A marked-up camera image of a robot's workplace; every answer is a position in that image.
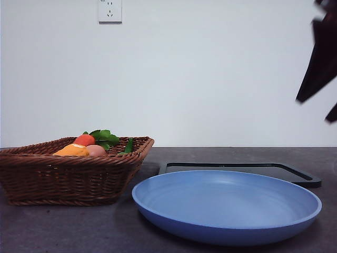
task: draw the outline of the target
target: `green pepper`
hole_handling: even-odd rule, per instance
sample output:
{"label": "green pepper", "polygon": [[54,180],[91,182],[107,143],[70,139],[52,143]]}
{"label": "green pepper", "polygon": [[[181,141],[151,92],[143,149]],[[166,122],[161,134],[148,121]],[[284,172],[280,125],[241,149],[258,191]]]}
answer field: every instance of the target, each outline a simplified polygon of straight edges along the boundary
{"label": "green pepper", "polygon": [[125,146],[124,152],[120,152],[118,154],[128,154],[128,153],[131,153],[132,152],[132,144],[133,144],[133,138],[129,138],[128,142],[127,142],[127,144]]}

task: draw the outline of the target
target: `black tray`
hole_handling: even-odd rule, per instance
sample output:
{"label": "black tray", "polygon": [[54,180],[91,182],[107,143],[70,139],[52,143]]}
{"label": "black tray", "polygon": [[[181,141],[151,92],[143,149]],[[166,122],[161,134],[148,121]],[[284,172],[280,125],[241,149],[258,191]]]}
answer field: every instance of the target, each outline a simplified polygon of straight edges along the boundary
{"label": "black tray", "polygon": [[321,179],[304,171],[279,163],[187,163],[171,162],[161,167],[159,174],[185,170],[226,170],[260,174],[279,178],[306,188],[317,188]]}

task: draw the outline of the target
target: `wall socket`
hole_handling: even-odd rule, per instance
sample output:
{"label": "wall socket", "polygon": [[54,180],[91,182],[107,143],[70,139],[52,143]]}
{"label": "wall socket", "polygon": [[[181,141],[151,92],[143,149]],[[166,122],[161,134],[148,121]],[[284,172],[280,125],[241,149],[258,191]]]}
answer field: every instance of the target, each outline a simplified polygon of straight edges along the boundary
{"label": "wall socket", "polygon": [[99,23],[122,22],[122,0],[97,0]]}

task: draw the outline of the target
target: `countertop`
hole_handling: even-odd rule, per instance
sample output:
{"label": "countertop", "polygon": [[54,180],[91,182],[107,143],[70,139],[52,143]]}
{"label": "countertop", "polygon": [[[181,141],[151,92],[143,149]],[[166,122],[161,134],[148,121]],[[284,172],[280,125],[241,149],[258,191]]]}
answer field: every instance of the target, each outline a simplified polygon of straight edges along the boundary
{"label": "countertop", "polygon": [[[316,221],[288,240],[250,248],[212,246],[171,235],[137,210],[132,188],[167,162],[285,163],[322,179]],[[16,207],[0,190],[1,253],[337,252],[337,148],[152,148],[119,200],[109,206]]]}

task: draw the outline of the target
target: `basket rim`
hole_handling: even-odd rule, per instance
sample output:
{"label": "basket rim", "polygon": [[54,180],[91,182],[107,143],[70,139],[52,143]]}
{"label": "basket rim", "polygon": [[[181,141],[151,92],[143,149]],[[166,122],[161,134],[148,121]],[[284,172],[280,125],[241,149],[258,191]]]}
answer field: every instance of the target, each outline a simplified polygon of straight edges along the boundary
{"label": "basket rim", "polygon": [[0,151],[0,167],[8,166],[15,160],[15,165],[46,165],[52,163],[53,165],[104,165],[104,164],[125,164],[134,163],[142,160],[150,148],[152,147],[154,140],[150,137],[133,137],[134,139],[145,139],[144,143],[140,147],[128,154],[107,154],[102,157],[80,157],[74,155],[54,155],[54,154],[29,154],[29,153],[13,153],[20,152],[20,150],[27,150],[30,148],[38,147],[39,145],[45,145],[52,142],[59,142],[66,139],[73,139],[75,137],[63,137],[57,140],[46,141],[37,144],[26,145],[18,148],[9,148]]}

